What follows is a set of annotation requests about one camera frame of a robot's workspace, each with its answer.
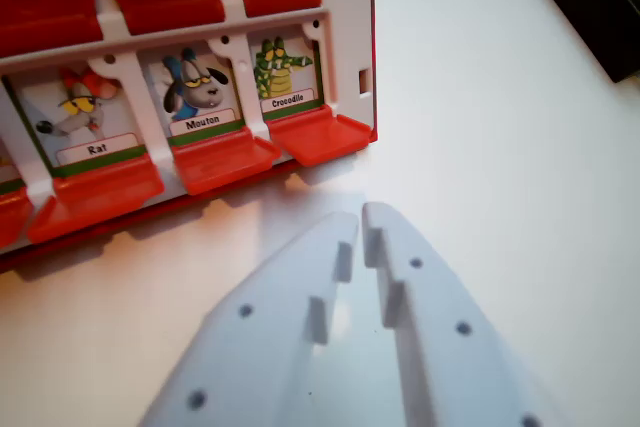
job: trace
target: green crocodile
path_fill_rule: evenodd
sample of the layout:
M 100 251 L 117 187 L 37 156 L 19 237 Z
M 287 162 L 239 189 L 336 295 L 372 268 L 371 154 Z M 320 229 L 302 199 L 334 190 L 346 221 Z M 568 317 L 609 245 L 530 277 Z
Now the green crocodile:
M 312 64 L 313 61 L 307 56 L 287 55 L 281 37 L 276 37 L 275 42 L 263 40 L 262 50 L 256 54 L 256 66 L 253 69 L 260 99 L 290 94 L 293 90 L 291 72 Z

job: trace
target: small hole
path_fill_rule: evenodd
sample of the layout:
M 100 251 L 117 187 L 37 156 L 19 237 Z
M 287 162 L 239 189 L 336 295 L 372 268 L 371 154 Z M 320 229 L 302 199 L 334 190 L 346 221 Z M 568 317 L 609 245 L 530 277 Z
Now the small hole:
M 187 405 L 191 410 L 200 409 L 207 402 L 207 394 L 205 394 L 204 390 L 194 390 L 189 394 L 189 398 L 187 399 Z
M 358 81 L 360 82 L 360 95 L 371 92 L 371 82 L 369 80 L 370 69 L 364 69 L 358 72 Z
M 456 330 L 462 335 L 471 335 L 471 326 L 466 322 L 458 322 L 458 325 L 456 325 Z
M 525 415 L 522 418 L 522 427 L 542 427 L 542 423 L 533 415 Z
M 244 304 L 240 307 L 240 317 L 249 317 L 253 314 L 253 307 L 249 304 Z

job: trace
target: white plastic frame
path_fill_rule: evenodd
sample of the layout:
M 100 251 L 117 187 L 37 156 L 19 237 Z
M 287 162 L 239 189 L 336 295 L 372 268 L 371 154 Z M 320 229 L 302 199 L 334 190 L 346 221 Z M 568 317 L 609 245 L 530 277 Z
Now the white plastic frame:
M 371 0 L 322 0 L 322 6 L 318 8 L 253 18 L 246 16 L 243 0 L 221 1 L 225 10 L 224 22 L 132 36 L 117 3 L 114 0 L 96 0 L 97 18 L 104 40 L 2 58 L 0 75 L 86 60 L 97 73 L 120 80 L 142 140 L 165 183 L 165 192 L 146 205 L 184 195 L 186 190 L 176 173 L 171 149 L 142 75 L 137 58 L 140 50 L 203 39 L 207 41 L 215 54 L 228 58 L 233 66 L 247 126 L 253 135 L 269 140 L 256 93 L 247 33 L 277 26 L 301 25 L 305 35 L 320 46 L 325 102 L 334 113 L 374 127 L 373 93 L 361 93 L 359 81 L 361 71 L 366 72 L 369 79 L 372 75 Z M 315 20 L 320 22 L 317 28 L 313 26 Z M 227 44 L 221 42 L 223 36 L 229 38 Z M 107 64 L 103 60 L 107 54 L 115 57 L 115 63 Z M 51 176 L 4 86 L 0 88 L 0 112 L 0 136 L 27 185 L 35 213 L 49 196 L 55 195 Z M 283 155 L 276 163 L 288 159 L 290 156 Z M 23 237 L 0 253 L 28 243 Z

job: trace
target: white plastic piece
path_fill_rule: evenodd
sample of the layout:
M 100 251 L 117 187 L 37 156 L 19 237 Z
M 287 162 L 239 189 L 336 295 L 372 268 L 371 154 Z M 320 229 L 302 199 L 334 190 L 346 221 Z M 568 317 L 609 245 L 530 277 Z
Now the white plastic piece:
M 460 280 L 400 213 L 363 209 L 365 264 L 395 330 L 410 427 L 566 425 Z
M 260 101 L 256 94 L 256 82 L 253 77 L 253 65 L 246 34 L 228 36 L 229 42 L 223 44 L 219 37 L 209 39 L 207 43 L 214 54 L 231 61 L 236 89 L 240 98 L 240 108 L 247 127 L 252 134 L 264 140 L 271 140 L 267 124 L 262 120 Z
M 331 68 L 332 64 L 331 62 L 329 62 L 330 54 L 326 41 L 327 35 L 325 33 L 325 25 L 328 19 L 325 17 L 324 19 L 316 20 L 318 21 L 318 23 L 305 22 L 304 24 L 302 24 L 302 31 L 304 32 L 304 35 L 305 37 L 307 37 L 307 39 L 318 42 L 318 48 L 320 49 L 320 60 L 322 62 L 320 67 L 322 75 L 322 85 L 324 90 L 324 101 L 325 104 L 329 105 L 335 113 L 338 105 L 336 104 L 336 88 L 334 86 L 335 79 L 332 75 L 332 71 L 334 69 Z
M 158 169 L 165 189 L 167 186 L 172 188 L 170 197 L 167 197 L 166 194 L 161 195 L 158 196 L 159 199 L 150 199 L 145 205 L 175 197 L 175 190 L 180 189 L 182 186 L 178 181 L 179 177 L 173 162 L 173 154 L 162 130 L 162 125 L 153 105 L 153 99 L 147 83 L 144 80 L 137 55 L 135 52 L 115 54 L 111 64 L 107 63 L 102 57 L 88 59 L 87 62 L 97 74 L 120 82 L 142 134 L 142 140 L 147 147 L 151 160 Z M 183 188 L 181 193 L 186 193 L 186 190 Z
M 96 17 L 100 30 L 106 40 L 127 39 L 131 37 L 124 15 L 115 0 L 95 0 Z
M 329 92 L 330 105 L 334 112 L 373 128 L 373 95 L 361 95 L 359 80 L 359 72 L 370 71 L 373 62 L 371 0 L 322 0 L 322 4 L 330 12 L 323 26 L 329 53 L 324 61 L 332 66 L 335 85 L 335 94 Z
M 141 425 L 299 427 L 312 347 L 328 341 L 357 228 L 353 214 L 325 217 L 225 297 Z

